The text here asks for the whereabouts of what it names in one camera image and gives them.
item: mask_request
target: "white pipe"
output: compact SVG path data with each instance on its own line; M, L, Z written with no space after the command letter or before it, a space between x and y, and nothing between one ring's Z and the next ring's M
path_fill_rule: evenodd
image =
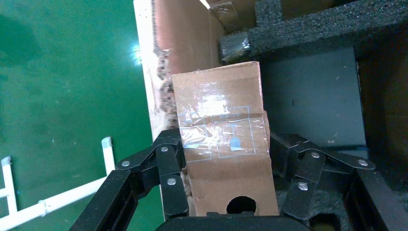
M0 230L12 229L34 218L43 217L52 211L87 197L95 193L105 179L106 177L84 184L48 199L41 200L38 204L18 211L17 213L0 218Z
M17 202L15 199L11 158L5 157L1 160L1 167L3 169L4 186L7 191L7 205L9 207L9 214L17 212Z
M102 140L103 157L105 160L106 175L109 175L112 170L115 170L115 159L112 149L112 138L106 137ZM88 184L76 187L61 194L55 195L45 200L41 200L38 204L23 209L17 212L17 205L14 194L13 178L10 168L10 157L6 157L1 161L3 167L5 189L0 189L0 198L7 196L9 205L9 215L0 218L0 231L9 230L17 227L25 222L28 222L37 217L43 217L50 212L69 205L84 197L96 193L107 177L95 180Z
M44 205L36 204L0 219L0 230L9 230L44 214Z
M108 176L112 170L115 170L114 152L112 149L112 138L105 137L102 140L103 158L105 160L106 175Z
M6 188L0 189L0 198L6 197L9 195L9 191Z
M39 201L38 203L43 204L45 207L45 213L42 216L96 193L106 178L107 177L95 180L91 183L84 184L48 199Z

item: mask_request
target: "cardboard box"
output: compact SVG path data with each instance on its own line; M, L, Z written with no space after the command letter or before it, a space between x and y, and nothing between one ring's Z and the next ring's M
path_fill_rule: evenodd
M278 215L258 62L173 75L196 214L225 214L246 196Z

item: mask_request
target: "clear packing tape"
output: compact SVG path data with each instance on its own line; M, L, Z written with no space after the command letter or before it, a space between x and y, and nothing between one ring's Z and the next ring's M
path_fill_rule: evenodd
M230 64L245 59L250 52L248 34L246 32L225 36L220 42L221 61Z
M269 155L263 115L248 114L248 107L226 108L226 111L180 127L187 163L237 155ZM189 121L194 114L186 114L184 118Z
M190 101L194 103L178 105L179 112L184 112L178 114L178 122L187 163L238 155L269 156L269 127L262 107L249 104L255 101L249 92L244 97L247 102L237 97L229 99L234 85L250 89L259 87L256 81L257 78L241 78L202 84L201 92L192 92Z

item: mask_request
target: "gray panel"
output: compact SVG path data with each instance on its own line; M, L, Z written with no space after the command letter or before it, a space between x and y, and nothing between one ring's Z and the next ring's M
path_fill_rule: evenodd
M261 63L271 130L320 146L366 145L353 48Z

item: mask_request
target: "black foam block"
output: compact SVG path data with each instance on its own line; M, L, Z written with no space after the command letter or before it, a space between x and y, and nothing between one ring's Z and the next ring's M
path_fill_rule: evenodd
M233 62L265 57L293 58L350 46L355 48L358 57L375 49L408 22L408 0L358 0L280 22L279 17L271 16L279 15L275 11L279 7L274 7L273 1L280 2L263 0L259 3L268 3L270 7L258 4L256 14L261 26L247 31L249 47ZM221 50L237 47L238 43L241 41L223 37ZM224 49L222 59L229 53L234 52Z

